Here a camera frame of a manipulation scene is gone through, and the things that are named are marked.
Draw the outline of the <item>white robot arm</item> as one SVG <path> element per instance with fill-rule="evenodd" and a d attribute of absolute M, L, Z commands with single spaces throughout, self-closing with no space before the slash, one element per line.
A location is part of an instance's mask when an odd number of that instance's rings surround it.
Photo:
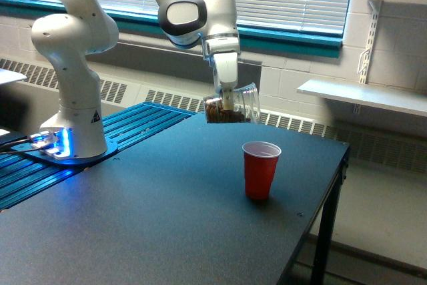
<path fill-rule="evenodd" d="M 236 1 L 155 1 L 159 26 L 176 47 L 201 44 L 223 107 L 233 109 L 240 54 Z M 107 143 L 99 76 L 89 68 L 86 57 L 115 47 L 119 30 L 97 0 L 60 2 L 65 13 L 39 18 L 31 30 L 31 40 L 53 66 L 59 86 L 59 110 L 41 129 L 58 133 L 60 138 L 37 147 L 59 160 L 92 158 L 104 154 Z"/>

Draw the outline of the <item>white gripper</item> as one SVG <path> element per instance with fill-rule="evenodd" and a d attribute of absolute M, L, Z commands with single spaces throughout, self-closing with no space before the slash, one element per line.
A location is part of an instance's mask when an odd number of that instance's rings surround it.
<path fill-rule="evenodd" d="M 238 37 L 205 37 L 202 39 L 203 58 L 213 69 L 213 83 L 222 92 L 224 110 L 234 110 L 234 88 L 238 84 Z"/>

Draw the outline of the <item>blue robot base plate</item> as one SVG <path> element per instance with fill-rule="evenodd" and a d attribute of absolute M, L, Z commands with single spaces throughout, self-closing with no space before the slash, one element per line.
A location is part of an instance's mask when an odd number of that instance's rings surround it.
<path fill-rule="evenodd" d="M 31 149 L 30 143 L 24 143 L 11 148 L 12 151 L 23 152 L 24 155 L 30 157 L 33 160 L 45 162 L 48 164 L 54 164 L 57 166 L 68 166 L 73 168 L 86 168 L 93 166 L 103 160 L 114 156 L 118 152 L 118 145 L 116 141 L 107 140 L 107 151 L 101 155 L 94 156 L 91 158 L 73 158 L 67 160 L 57 160 L 54 157 L 47 155 L 41 151 L 28 152 Z"/>

